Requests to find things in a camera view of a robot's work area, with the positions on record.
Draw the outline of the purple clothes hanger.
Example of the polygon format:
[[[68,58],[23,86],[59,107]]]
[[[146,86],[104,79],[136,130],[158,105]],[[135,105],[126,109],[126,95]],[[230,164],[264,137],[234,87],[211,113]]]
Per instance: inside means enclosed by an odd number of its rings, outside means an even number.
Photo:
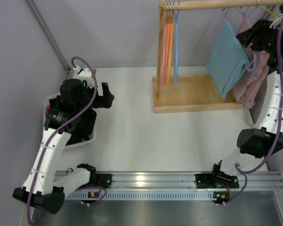
[[[246,14],[245,11],[243,11],[241,8],[235,7],[234,9],[236,9],[244,18],[246,24],[248,25],[248,28],[251,28],[253,26],[252,22],[249,20],[248,15]],[[221,11],[223,12],[223,17],[226,18],[227,14],[229,12],[230,8],[223,8]],[[255,79],[256,77],[256,73],[257,73],[257,67],[258,67],[258,55],[256,53],[256,51],[253,51],[250,49],[250,44],[245,47],[249,49],[249,52],[252,52],[253,54],[253,59],[251,60],[251,62],[249,63],[249,65],[247,66],[247,71],[251,72],[251,79]]]

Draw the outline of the blue trousers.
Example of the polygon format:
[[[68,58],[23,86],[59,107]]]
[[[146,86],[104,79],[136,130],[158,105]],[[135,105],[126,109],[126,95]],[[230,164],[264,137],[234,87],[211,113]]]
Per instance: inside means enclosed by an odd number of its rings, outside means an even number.
[[[225,21],[212,41],[206,64],[209,75],[224,100],[250,63],[229,21]]]

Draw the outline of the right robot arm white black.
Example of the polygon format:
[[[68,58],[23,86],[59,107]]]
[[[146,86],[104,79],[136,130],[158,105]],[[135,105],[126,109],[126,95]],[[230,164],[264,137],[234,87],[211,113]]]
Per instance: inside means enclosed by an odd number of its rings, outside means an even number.
[[[205,177],[205,187],[238,188],[237,174],[248,174],[246,166],[258,162],[254,170],[283,149],[283,31],[280,25],[260,19],[244,27],[237,39],[253,54],[253,71],[245,74],[234,87],[234,95],[252,107],[263,82],[267,84],[260,114],[250,129],[243,129],[237,149],[213,166]]]

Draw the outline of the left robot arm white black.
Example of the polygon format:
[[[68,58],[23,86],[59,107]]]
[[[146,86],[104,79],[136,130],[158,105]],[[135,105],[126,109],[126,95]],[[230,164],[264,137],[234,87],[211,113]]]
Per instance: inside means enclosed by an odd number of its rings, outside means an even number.
[[[13,198],[30,207],[56,214],[65,199],[79,188],[107,187],[96,168],[87,163],[55,181],[57,163],[70,145],[90,141],[94,131],[96,108],[110,108],[114,95],[108,84],[101,84],[100,96],[86,80],[69,79],[60,86],[60,92],[49,99],[49,111],[43,127],[39,152],[24,184],[15,188]]]

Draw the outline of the green clothes hanger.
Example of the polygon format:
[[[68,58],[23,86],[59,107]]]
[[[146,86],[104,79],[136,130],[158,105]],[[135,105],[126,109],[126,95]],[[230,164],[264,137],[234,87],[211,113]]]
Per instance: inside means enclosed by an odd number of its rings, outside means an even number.
[[[249,12],[249,9],[250,7],[247,7],[245,11],[242,11],[241,14],[246,17],[246,16],[249,16],[253,11],[255,11],[257,8],[265,11],[266,13],[268,13],[268,15],[270,15],[272,18],[274,19],[277,19],[278,18],[278,15],[276,13],[274,13],[272,10],[270,10],[269,8],[267,7],[264,7],[264,6],[258,6],[258,7],[255,7],[253,8],[250,12]]]

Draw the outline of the pink trousers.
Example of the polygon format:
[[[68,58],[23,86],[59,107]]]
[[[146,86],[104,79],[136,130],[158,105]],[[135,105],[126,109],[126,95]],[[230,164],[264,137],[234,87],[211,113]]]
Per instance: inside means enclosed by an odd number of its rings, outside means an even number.
[[[252,72],[246,70],[233,87],[233,95],[236,101],[248,109],[251,109],[255,105],[255,97],[269,71],[269,67],[267,66],[269,54],[267,52],[257,52],[256,59],[256,74],[252,76]]]

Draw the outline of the blue clothes hanger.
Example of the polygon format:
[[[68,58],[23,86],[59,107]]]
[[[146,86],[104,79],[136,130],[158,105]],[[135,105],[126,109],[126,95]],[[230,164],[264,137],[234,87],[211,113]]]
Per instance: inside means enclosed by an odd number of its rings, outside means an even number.
[[[178,12],[174,12],[174,24],[175,24],[175,34],[174,34],[174,83],[178,83],[178,61],[179,61],[179,23],[178,23]]]

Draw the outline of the orange clothes hanger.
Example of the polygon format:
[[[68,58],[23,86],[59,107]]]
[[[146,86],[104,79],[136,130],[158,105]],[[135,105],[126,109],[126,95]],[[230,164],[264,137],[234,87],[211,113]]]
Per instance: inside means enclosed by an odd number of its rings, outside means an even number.
[[[167,64],[166,64],[166,84],[170,82],[173,54],[173,35],[174,35],[174,14],[169,12],[168,17],[168,39],[167,39]]]

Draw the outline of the pink clothes hanger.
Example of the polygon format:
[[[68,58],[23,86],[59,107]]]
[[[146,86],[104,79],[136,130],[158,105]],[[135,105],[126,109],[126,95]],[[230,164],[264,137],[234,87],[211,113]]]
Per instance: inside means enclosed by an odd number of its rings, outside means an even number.
[[[166,55],[167,55],[167,37],[168,37],[168,13],[165,17],[164,25],[164,36],[163,36],[163,51],[162,51],[162,68],[161,68],[161,84],[165,83],[165,74],[166,74]]]

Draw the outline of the black clothes pile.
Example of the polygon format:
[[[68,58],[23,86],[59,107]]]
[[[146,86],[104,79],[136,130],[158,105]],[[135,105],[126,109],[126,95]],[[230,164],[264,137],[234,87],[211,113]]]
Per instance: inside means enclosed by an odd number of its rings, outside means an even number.
[[[47,113],[44,126],[46,129],[57,129],[81,112],[81,110],[89,103],[89,99],[82,98],[74,102],[69,102],[58,95],[56,98],[50,99],[49,103],[50,110]],[[61,129],[59,134],[62,132],[71,134],[71,138],[67,142],[67,145],[88,141],[93,132],[96,116],[96,112],[92,108],[88,108],[81,116]]]

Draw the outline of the white laundry basket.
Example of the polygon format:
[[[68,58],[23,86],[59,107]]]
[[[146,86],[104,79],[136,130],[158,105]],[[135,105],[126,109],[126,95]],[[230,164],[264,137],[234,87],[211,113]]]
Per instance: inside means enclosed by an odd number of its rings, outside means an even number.
[[[45,108],[50,105],[50,99],[54,99],[56,98],[57,95],[60,95],[60,93],[55,93],[53,95],[49,95],[48,97],[46,97],[44,99],[44,103],[43,103],[43,116],[42,116],[42,124],[45,124],[46,118],[45,118]],[[71,144],[71,145],[66,145],[65,146],[65,150],[67,149],[73,149],[73,148],[78,148],[84,145],[89,145],[91,143],[93,143],[96,140],[97,137],[97,131],[96,131],[96,126],[94,125],[93,127],[93,132],[89,135],[89,140],[82,140],[79,143],[75,143],[75,144]]]

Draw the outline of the pink patterned garment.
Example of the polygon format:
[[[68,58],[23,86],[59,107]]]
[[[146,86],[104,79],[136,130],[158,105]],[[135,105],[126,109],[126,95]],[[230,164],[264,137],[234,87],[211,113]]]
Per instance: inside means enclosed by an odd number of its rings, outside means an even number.
[[[50,110],[51,110],[51,106],[48,105],[48,106],[45,108],[45,118],[48,116]]]

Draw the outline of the wooden clothes rack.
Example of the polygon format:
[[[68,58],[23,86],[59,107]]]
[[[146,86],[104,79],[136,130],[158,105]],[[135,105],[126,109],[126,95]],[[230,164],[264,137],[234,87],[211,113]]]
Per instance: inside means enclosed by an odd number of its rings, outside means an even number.
[[[163,36],[166,13],[171,10],[214,9],[283,4],[282,0],[195,0],[159,2],[158,60],[156,76],[152,79],[155,113],[180,113],[241,109],[233,94],[223,100],[213,80],[207,74],[179,76],[178,83],[170,76],[161,84]]]

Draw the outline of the aluminium mounting rail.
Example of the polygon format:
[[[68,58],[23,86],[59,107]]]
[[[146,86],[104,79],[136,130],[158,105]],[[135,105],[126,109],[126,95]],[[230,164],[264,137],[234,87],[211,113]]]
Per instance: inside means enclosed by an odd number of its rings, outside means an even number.
[[[259,171],[238,175],[229,185],[215,185],[201,172],[98,172],[96,185],[67,197],[68,201],[224,201],[243,190],[274,192],[283,190],[279,172]]]

